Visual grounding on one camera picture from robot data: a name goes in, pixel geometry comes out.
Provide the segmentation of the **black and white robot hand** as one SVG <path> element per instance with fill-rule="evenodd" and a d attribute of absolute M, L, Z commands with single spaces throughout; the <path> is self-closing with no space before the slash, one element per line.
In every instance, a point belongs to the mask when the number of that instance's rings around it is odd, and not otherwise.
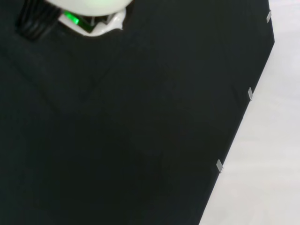
<path fill-rule="evenodd" d="M 122 30 L 132 0 L 26 0 L 16 21 L 18 34 L 36 41 L 61 23 L 77 34 L 99 37 Z"/>

